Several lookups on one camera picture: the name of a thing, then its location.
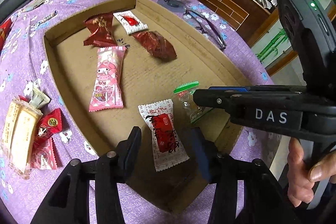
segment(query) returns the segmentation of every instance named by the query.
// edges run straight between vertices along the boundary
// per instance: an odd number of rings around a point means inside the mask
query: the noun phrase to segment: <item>cardboard tray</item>
[[[84,21],[97,14],[131,10],[149,30],[156,30],[174,46],[177,59],[164,63],[153,58],[113,19],[114,38],[131,47],[121,75],[123,109],[88,112],[97,69],[97,48],[83,46],[90,35]],[[155,206],[181,212],[204,189],[207,182],[197,170],[190,141],[183,128],[188,118],[173,90],[198,80],[200,88],[211,85],[249,85],[244,75],[209,40],[182,19],[150,0],[110,0],[88,8],[60,22],[45,33],[45,49],[55,84],[64,104],[87,141],[98,155],[112,150],[127,139],[133,126],[142,129],[142,145],[128,185]],[[171,98],[174,126],[190,159],[167,170],[156,172],[151,132],[138,111],[138,105]],[[241,131],[229,122],[223,110],[213,110],[199,126],[206,139],[221,151],[231,152]]]

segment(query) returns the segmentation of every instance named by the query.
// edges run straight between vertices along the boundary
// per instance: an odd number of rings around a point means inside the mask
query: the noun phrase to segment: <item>green zipper seal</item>
[[[184,85],[178,86],[175,90],[174,90],[174,94],[176,93],[180,93],[182,91],[188,90],[188,89],[192,89],[196,86],[198,86],[199,83],[198,81],[194,81],[194,82],[190,82],[190,83],[186,83]]]

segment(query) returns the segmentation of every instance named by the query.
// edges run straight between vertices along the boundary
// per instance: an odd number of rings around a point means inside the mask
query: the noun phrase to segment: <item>purple tablecloth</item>
[[[64,107],[53,77],[50,73],[46,53],[43,47],[44,32],[61,20],[81,10],[107,0],[46,0],[43,5],[27,13],[22,10],[12,15],[13,25],[6,38],[0,55],[0,131],[11,99],[17,95],[30,97],[33,86],[40,87],[50,98],[45,113],[61,108],[68,127],[53,136],[56,152],[63,167],[73,158],[82,161],[97,159],[85,138],[73,122]],[[227,43],[224,54],[244,73],[254,85],[272,84],[265,69],[241,37],[218,15],[197,0],[181,0],[192,9],[200,11],[218,28]],[[32,26],[53,11],[58,15],[40,25],[36,30]],[[189,24],[195,26],[194,19],[177,14]],[[198,20],[205,29],[209,26]],[[213,43],[211,35],[205,34]],[[251,161],[262,158],[267,164],[273,159],[278,148],[279,138],[274,134],[258,132],[244,128],[231,155],[240,160]],[[62,172],[58,170],[33,169],[29,180],[20,179],[8,166],[8,160],[0,151],[0,196],[19,224],[30,223],[44,196]],[[243,186],[239,185],[238,209],[243,206]],[[140,197],[127,185],[118,185],[121,207],[126,223],[207,223],[215,185],[208,185],[197,199],[180,215],[166,213]],[[95,185],[90,187],[90,221],[96,223]]]

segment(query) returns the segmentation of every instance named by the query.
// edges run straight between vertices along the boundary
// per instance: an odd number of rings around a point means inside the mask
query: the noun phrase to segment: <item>finger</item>
[[[333,175],[336,175],[336,151],[326,155],[309,171],[311,182],[321,181]]]
[[[288,195],[291,195],[305,203],[311,202],[314,197],[314,192],[312,189],[306,189],[293,184],[289,184],[288,193]]]
[[[301,200],[298,200],[297,198],[293,197],[292,194],[290,194],[288,189],[288,198],[291,201],[291,203],[294,205],[294,207],[298,207],[301,204]]]
[[[303,148],[297,138],[291,138],[288,145],[288,163],[291,161],[298,164],[303,160]]]
[[[297,165],[289,165],[287,178],[291,184],[306,189],[312,189],[315,184],[315,182],[308,180],[308,170],[306,170],[306,165],[303,161]]]

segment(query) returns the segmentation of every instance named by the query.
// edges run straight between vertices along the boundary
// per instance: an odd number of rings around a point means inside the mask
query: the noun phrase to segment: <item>white candy wrapper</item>
[[[171,99],[138,106],[139,112],[152,131],[154,165],[157,172],[189,159],[173,124]]]
[[[113,14],[126,30],[127,34],[147,30],[147,24],[143,24],[131,11],[118,12]]]

